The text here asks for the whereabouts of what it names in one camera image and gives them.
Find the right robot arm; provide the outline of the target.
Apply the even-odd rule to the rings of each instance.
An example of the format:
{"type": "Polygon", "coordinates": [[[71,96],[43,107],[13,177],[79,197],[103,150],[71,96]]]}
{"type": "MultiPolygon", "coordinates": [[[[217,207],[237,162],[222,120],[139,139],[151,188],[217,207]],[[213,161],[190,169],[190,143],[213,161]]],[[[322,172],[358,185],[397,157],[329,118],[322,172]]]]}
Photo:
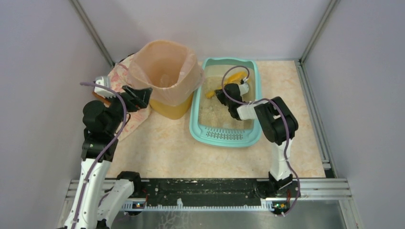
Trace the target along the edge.
{"type": "Polygon", "coordinates": [[[269,171],[270,190],[274,193],[292,183],[293,173],[288,161],[298,121],[281,97],[244,102],[247,84],[229,83],[214,91],[221,104],[228,107],[236,120],[258,120],[266,139],[272,143],[272,165],[269,171]]]}

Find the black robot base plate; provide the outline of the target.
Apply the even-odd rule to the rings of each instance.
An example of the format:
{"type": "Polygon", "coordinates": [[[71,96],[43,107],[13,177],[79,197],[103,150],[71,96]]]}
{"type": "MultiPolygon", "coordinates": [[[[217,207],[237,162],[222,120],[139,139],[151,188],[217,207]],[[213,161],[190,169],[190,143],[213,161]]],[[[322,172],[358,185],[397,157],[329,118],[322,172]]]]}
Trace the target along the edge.
{"type": "Polygon", "coordinates": [[[268,178],[149,178],[138,193],[124,202],[126,211],[142,210],[234,210],[270,208],[291,203],[298,191],[294,180],[274,193],[268,178]]]}

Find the yellow litter scoop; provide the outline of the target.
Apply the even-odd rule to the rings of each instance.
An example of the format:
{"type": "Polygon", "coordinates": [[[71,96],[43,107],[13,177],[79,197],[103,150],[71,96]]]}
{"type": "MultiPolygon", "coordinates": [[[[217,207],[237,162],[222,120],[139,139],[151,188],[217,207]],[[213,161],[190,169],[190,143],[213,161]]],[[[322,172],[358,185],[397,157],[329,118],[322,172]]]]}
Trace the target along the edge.
{"type": "MultiPolygon", "coordinates": [[[[247,78],[247,73],[240,71],[237,72],[231,76],[227,76],[224,80],[224,85],[227,85],[229,83],[236,83],[240,84],[240,81],[242,79],[248,79],[247,78]]],[[[220,76],[213,76],[209,77],[206,82],[204,83],[204,91],[205,91],[205,97],[207,99],[211,99],[213,96],[215,96],[215,90],[222,90],[222,77],[220,76]]]]}

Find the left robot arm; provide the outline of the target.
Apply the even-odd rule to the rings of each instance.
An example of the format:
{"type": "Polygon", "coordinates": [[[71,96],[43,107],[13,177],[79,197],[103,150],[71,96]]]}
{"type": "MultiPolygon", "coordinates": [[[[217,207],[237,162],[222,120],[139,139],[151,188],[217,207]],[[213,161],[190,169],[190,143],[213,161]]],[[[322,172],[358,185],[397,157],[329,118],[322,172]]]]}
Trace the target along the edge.
{"type": "Polygon", "coordinates": [[[112,189],[103,193],[102,187],[112,164],[118,137],[124,130],[129,112],[147,108],[152,88],[133,89],[123,86],[120,93],[96,83],[82,85],[98,87],[112,93],[110,105],[92,100],[83,107],[84,142],[81,172],[65,229],[109,229],[131,196],[144,194],[138,172],[122,171],[112,189]]]}

